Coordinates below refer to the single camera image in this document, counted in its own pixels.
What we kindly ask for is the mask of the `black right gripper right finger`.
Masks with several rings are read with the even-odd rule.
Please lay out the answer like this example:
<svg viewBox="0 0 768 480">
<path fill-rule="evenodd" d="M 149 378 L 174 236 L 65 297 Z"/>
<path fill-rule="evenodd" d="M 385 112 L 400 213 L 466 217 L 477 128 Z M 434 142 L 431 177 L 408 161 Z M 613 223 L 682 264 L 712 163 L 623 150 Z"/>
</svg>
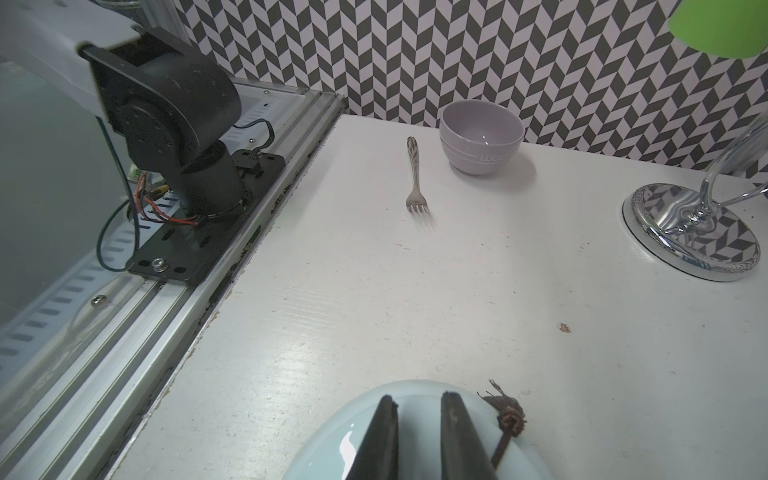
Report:
<svg viewBox="0 0 768 480">
<path fill-rule="evenodd" d="M 463 399 L 456 392 L 445 392 L 441 397 L 440 456 L 443 480 L 497 478 Z"/>
</svg>

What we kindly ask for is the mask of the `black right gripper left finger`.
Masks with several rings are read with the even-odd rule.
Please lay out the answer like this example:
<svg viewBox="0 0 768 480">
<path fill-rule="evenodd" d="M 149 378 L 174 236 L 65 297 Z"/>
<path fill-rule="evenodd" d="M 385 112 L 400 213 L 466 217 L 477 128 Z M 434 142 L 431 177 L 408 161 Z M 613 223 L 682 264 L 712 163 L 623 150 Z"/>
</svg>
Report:
<svg viewBox="0 0 768 480">
<path fill-rule="evenodd" d="M 357 450 L 347 480 L 396 480 L 399 475 L 398 405 L 384 395 Z"/>
</svg>

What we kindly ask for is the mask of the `pale blue ceramic canister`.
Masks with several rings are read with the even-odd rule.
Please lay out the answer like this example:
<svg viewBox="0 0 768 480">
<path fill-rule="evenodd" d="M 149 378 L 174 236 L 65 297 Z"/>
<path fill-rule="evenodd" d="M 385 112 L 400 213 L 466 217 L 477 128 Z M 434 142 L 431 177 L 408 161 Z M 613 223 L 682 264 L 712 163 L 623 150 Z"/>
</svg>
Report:
<svg viewBox="0 0 768 480">
<path fill-rule="evenodd" d="M 344 479 L 360 452 L 376 408 L 389 395 L 397 405 L 399 420 L 400 479 L 439 479 L 440 406 L 446 392 L 455 392 L 468 411 L 484 453 L 493 456 L 504 432 L 499 424 L 500 410 L 522 407 L 496 383 L 484 393 L 472 393 L 432 380 L 404 380 L 369 390 L 349 401 L 334 413 L 299 450 L 286 479 Z"/>
</svg>

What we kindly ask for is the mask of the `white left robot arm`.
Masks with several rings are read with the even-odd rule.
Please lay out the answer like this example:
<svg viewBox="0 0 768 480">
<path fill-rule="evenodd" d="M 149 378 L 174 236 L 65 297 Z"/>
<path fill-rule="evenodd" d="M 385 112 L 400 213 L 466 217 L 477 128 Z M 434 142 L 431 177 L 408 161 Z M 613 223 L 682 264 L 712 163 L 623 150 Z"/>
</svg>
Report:
<svg viewBox="0 0 768 480">
<path fill-rule="evenodd" d="M 197 48 L 91 1 L 4 1 L 1 54 L 107 121 L 189 214 L 228 212 L 244 197 L 221 140 L 240 97 Z"/>
</svg>

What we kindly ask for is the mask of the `silver metal fork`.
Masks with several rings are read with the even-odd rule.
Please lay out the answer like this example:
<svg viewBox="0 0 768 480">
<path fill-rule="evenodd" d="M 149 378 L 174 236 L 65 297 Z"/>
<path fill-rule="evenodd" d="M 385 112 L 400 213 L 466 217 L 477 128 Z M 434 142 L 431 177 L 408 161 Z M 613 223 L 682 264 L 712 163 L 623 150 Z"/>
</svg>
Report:
<svg viewBox="0 0 768 480">
<path fill-rule="evenodd" d="M 420 156 L 417 140 L 409 136 L 406 145 L 413 180 L 411 192 L 406 199 L 406 208 L 412 213 L 428 214 L 429 206 L 420 186 Z"/>
</svg>

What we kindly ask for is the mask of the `lilac ceramic bowl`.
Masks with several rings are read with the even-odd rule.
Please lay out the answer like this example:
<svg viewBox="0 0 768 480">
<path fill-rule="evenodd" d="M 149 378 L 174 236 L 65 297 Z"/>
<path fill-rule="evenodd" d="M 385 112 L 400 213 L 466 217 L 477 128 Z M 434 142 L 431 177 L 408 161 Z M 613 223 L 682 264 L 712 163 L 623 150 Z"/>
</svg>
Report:
<svg viewBox="0 0 768 480">
<path fill-rule="evenodd" d="M 440 113 L 439 136 L 449 164 L 471 176 L 492 175 L 511 161 L 525 137 L 511 110 L 484 100 L 460 100 Z"/>
</svg>

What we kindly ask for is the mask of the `green plastic wine glass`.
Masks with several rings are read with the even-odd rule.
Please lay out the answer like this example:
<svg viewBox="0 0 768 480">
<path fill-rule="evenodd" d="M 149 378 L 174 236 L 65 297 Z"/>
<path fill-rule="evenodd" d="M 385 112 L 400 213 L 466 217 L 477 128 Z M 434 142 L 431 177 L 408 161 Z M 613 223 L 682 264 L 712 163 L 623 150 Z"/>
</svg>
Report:
<svg viewBox="0 0 768 480">
<path fill-rule="evenodd" d="M 686 46 L 726 59 L 747 59 L 767 49 L 767 0 L 685 0 L 668 20 Z"/>
</svg>

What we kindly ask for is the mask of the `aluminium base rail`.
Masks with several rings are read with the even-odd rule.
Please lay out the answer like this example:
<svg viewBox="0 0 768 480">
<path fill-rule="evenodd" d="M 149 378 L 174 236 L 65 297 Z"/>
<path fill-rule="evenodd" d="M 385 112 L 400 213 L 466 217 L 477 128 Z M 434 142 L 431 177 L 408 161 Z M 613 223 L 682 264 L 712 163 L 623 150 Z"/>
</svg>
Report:
<svg viewBox="0 0 768 480">
<path fill-rule="evenodd" d="M 120 272 L 135 239 L 120 221 L 105 261 L 97 232 L 123 200 L 96 123 L 34 77 L 6 82 L 1 168 L 1 475 L 97 479 L 110 468 L 229 289 L 315 151 L 346 111 L 333 92 L 237 88 L 274 125 L 288 164 L 195 287 Z"/>
</svg>

